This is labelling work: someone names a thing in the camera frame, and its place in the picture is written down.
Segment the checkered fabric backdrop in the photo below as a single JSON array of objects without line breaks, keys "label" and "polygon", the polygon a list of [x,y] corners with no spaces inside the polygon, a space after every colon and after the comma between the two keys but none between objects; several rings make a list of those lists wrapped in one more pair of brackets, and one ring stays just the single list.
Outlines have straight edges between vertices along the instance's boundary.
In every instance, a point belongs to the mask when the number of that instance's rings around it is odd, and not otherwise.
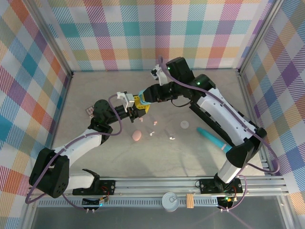
[{"label": "checkered fabric backdrop", "polygon": [[245,79],[305,227],[305,0],[284,2]]},{"label": "checkered fabric backdrop", "polygon": [[0,228],[14,229],[68,77],[21,0],[0,0]]},{"label": "checkered fabric backdrop", "polygon": [[273,0],[35,0],[74,70],[240,65]]}]

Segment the small card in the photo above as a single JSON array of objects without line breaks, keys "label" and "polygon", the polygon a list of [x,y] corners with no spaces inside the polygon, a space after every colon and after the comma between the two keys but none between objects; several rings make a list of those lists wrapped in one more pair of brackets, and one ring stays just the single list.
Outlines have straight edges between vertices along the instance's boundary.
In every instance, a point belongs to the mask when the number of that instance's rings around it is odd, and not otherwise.
[{"label": "small card", "polygon": [[86,112],[90,118],[93,118],[93,110],[94,110],[93,106],[86,109]]}]

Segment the small white object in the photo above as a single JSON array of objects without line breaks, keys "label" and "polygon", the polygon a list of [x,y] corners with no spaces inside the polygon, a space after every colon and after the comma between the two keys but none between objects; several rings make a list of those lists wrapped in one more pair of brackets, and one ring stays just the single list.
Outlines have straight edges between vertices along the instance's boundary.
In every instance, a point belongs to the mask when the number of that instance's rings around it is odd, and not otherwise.
[{"label": "small white object", "polygon": [[151,70],[151,75],[154,78],[154,80],[159,80],[160,86],[163,84],[168,83],[167,76],[162,71],[162,68],[157,64],[154,69]]},{"label": "small white object", "polygon": [[181,128],[182,129],[187,129],[187,128],[189,128],[189,126],[190,126],[190,124],[189,124],[189,122],[188,121],[182,121],[181,123],[180,123],[180,126],[181,126]]},{"label": "small white object", "polygon": [[134,104],[133,94],[125,94],[121,92],[117,92],[116,94],[117,94],[117,98],[122,101],[125,112],[127,112],[127,108],[132,107]]},{"label": "small white object", "polygon": [[175,211],[179,207],[179,198],[173,192],[165,193],[162,197],[162,206],[169,212]]}]

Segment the wooden block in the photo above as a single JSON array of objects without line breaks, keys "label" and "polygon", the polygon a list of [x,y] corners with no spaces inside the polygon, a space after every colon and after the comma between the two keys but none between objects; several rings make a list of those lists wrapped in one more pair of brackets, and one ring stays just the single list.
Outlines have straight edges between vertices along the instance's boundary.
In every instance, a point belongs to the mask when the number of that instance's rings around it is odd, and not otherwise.
[{"label": "wooden block", "polygon": [[194,196],[193,194],[186,194],[186,207],[194,208]]}]

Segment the gray floor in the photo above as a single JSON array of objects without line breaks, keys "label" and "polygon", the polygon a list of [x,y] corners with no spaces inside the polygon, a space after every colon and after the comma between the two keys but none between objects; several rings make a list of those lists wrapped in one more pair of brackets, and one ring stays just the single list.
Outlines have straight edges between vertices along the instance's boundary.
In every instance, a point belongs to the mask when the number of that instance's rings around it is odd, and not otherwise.
[{"label": "gray floor", "polygon": [[[233,70],[194,71],[194,75],[208,75],[220,89],[223,96],[233,106],[246,114],[242,94]],[[53,147],[61,146],[80,135],[89,125],[90,118],[85,109],[99,99],[108,99],[118,91],[137,94],[140,90],[156,83],[148,71],[145,72],[92,72],[76,73],[59,123]],[[176,104],[187,102],[184,98]],[[190,123],[188,129],[182,129],[180,122]],[[203,176],[214,175],[225,162],[225,154],[207,139],[196,132],[200,126],[214,133],[188,107],[177,108],[170,102],[152,104],[143,122],[129,119],[123,121],[123,132],[113,136],[76,161],[71,172],[83,168],[90,169],[102,177],[153,177],[153,176]],[[114,133],[118,123],[112,124]],[[142,131],[140,141],[134,142],[132,134]],[[170,140],[167,132],[176,139]],[[251,162],[261,166],[259,155]],[[244,175],[263,175],[262,172],[246,168]]]}]

